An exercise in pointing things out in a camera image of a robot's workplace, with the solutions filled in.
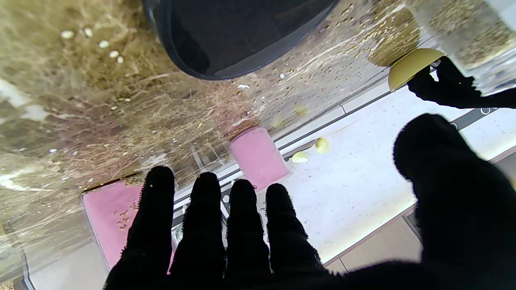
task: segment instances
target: pink sponge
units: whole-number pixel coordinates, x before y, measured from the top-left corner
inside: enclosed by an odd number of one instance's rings
[[[127,244],[127,232],[138,210],[141,188],[142,185],[128,187],[117,182],[83,195],[86,215],[110,270]]]
[[[256,192],[290,174],[280,151],[263,127],[243,131],[231,141],[230,149],[244,177],[256,187]]]

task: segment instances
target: white seed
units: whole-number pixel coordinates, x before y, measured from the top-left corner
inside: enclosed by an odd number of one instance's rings
[[[115,58],[115,57],[117,57],[119,55],[120,55],[120,53],[118,51],[110,51],[109,52],[109,57],[110,58]]]
[[[93,37],[93,31],[92,31],[92,30],[91,30],[91,28],[89,28],[89,27],[84,28],[84,34],[85,34],[87,37]]]
[[[99,47],[102,49],[105,49],[108,46],[109,46],[109,42],[107,42],[107,40],[102,40],[101,42],[99,42]]]
[[[71,31],[71,30],[63,30],[63,31],[61,31],[61,37],[63,37],[64,39],[70,39],[74,35],[75,35],[75,33],[73,33],[73,31]]]

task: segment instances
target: clear container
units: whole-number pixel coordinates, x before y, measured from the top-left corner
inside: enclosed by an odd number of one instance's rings
[[[516,87],[516,0],[405,0],[482,95]]]

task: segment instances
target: white surface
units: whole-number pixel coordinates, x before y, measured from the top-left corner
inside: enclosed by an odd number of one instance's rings
[[[514,18],[514,15],[516,15],[516,1],[487,0],[487,3],[512,30],[516,30],[516,19]]]
[[[95,243],[78,249],[36,273],[30,273],[30,280],[36,290],[100,290],[106,277],[106,263]]]
[[[344,115],[344,110],[342,109],[342,107],[337,107],[331,111],[328,111],[326,112],[324,115],[322,115],[321,117],[317,118],[316,120],[306,124],[305,126],[295,130],[294,132],[288,134],[287,136],[277,140],[276,142],[274,142],[276,144],[276,147],[280,148],[288,143],[290,143],[291,141],[297,139],[297,138],[300,138],[301,136],[304,136],[306,134],[308,134],[309,132],[319,128],[320,126],[328,123],[328,122],[331,122],[341,116]],[[303,145],[303,144],[306,144],[307,142],[309,142],[310,140],[315,140],[319,137],[322,137],[322,134],[326,133],[328,134],[328,132],[334,132],[336,130],[338,130],[338,126],[330,126],[330,128],[333,128],[333,129],[328,129],[328,127],[324,128],[323,130],[321,131],[318,131],[316,132],[315,134],[313,135],[310,135],[309,137],[306,137],[305,139],[302,139],[302,140],[299,140],[299,142],[296,142],[295,144],[292,144],[288,147],[285,147],[285,148],[282,148],[280,150],[281,154],[285,154],[295,148],[298,148],[300,145]]]
[[[416,202],[392,161],[401,128],[426,112],[453,120],[468,111],[422,101],[404,87],[331,125],[329,153],[311,148],[307,163],[287,163],[293,174],[283,184],[323,263]],[[516,112],[501,109],[463,131],[474,150],[490,158],[516,144],[515,129]],[[265,222],[264,199],[259,195]]]

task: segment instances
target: pink foam block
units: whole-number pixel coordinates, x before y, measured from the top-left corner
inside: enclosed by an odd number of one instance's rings
[[[83,196],[84,209],[109,269],[118,262],[127,244],[127,231],[136,216],[141,188],[142,185],[117,182]]]
[[[256,186],[257,192],[290,174],[280,151],[263,127],[245,130],[231,141],[230,149],[244,177]]]

